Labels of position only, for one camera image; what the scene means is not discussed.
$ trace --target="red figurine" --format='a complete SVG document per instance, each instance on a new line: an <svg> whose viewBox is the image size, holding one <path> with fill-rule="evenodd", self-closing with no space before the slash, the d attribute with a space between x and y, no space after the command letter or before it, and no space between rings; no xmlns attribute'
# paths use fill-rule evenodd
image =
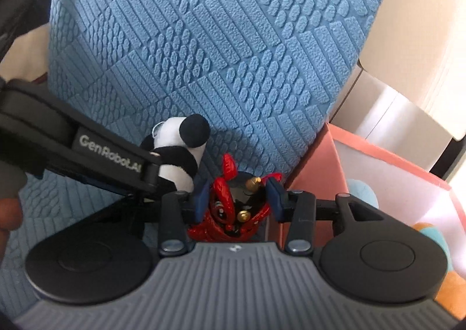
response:
<svg viewBox="0 0 466 330"><path fill-rule="evenodd" d="M270 177L281 180L281 173L262 178L238 171L230 154L223 155L223 175L214 180L209 208L204 220L188 230L195 241L244 242L270 213L265 183Z"/></svg>

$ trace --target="panda's head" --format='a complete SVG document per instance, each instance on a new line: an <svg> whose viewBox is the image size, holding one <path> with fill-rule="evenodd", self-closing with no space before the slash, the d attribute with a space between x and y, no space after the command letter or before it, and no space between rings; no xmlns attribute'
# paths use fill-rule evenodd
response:
<svg viewBox="0 0 466 330"><path fill-rule="evenodd" d="M144 139L141 147L159 153L162 161L168 158L168 154L174 154L176 150L180 152L180 148L186 149L192 154L199 168L209 137L210 126L203 116L193 114L188 117L171 117L157 124L152 134Z"/></svg>

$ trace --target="panda plush toy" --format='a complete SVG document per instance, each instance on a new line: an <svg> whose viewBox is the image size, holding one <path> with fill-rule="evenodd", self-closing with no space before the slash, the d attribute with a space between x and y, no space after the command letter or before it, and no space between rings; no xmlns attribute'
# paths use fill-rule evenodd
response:
<svg viewBox="0 0 466 330"><path fill-rule="evenodd" d="M171 117L154 126L141 148L160 155L160 196L172 191L192 192L194 177L210 137L208 121L199 114Z"/></svg>

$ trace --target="gray ribbed surface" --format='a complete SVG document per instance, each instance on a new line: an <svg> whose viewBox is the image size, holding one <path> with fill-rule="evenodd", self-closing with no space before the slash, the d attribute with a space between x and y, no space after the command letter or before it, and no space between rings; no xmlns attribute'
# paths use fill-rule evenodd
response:
<svg viewBox="0 0 466 330"><path fill-rule="evenodd" d="M197 244L164 259L138 290L112 303L67 307L39 302L16 320L24 330L451 329L433 301L380 308L333 290L314 264L274 243Z"/></svg>

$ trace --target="blue blanket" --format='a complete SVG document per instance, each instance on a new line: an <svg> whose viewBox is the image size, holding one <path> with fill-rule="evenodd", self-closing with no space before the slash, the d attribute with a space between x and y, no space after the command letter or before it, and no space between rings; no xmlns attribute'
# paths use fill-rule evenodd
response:
<svg viewBox="0 0 466 330"><path fill-rule="evenodd" d="M288 175L355 65L381 0L53 0L49 87L139 143L200 113L212 137L200 174L230 152L242 170ZM54 174L21 194L25 223L0 273L0 309L34 302L33 244L115 196Z"/></svg>

